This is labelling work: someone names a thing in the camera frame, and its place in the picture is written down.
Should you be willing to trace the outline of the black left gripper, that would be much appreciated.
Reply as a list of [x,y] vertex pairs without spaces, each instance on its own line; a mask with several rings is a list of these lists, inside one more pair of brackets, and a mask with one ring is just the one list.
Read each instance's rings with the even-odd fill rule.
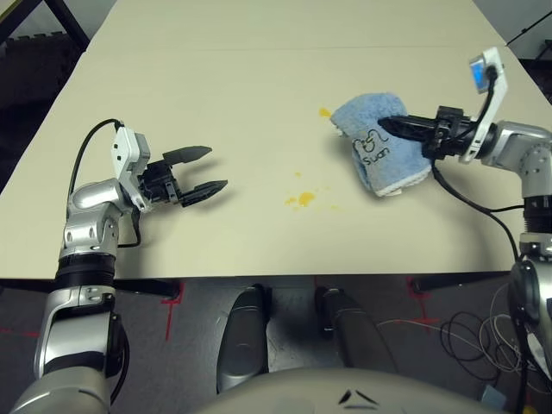
[[199,160],[211,151],[211,147],[192,146],[163,153],[164,160],[147,164],[141,175],[141,193],[151,203],[178,204],[180,202],[183,208],[213,197],[228,184],[227,180],[216,180],[197,185],[192,190],[183,193],[181,197],[181,191],[172,172],[173,165]]

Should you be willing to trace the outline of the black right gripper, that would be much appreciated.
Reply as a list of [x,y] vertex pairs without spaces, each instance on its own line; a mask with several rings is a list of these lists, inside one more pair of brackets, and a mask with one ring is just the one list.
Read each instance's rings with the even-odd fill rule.
[[436,117],[391,116],[391,121],[378,121],[389,134],[410,141],[424,141],[422,154],[429,160],[463,155],[474,137],[477,122],[464,111],[439,106]]

